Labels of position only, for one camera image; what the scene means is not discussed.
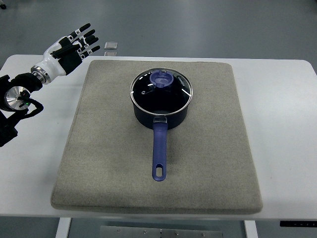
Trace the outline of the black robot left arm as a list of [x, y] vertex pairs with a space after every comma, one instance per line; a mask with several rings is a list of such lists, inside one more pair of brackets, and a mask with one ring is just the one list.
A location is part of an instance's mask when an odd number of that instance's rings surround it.
[[43, 84], [39, 73], [19, 74], [10, 79], [0, 78], [0, 145], [4, 146], [18, 135], [15, 126], [23, 119], [39, 114], [44, 106], [31, 98]]

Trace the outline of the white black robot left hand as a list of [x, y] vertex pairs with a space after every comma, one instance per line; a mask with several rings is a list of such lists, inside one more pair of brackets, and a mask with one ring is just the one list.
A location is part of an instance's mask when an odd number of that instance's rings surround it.
[[57, 40], [44, 52], [42, 61], [31, 68], [31, 73], [42, 84], [49, 84], [58, 76], [73, 72], [84, 59], [100, 49], [95, 30], [90, 27], [87, 23]]

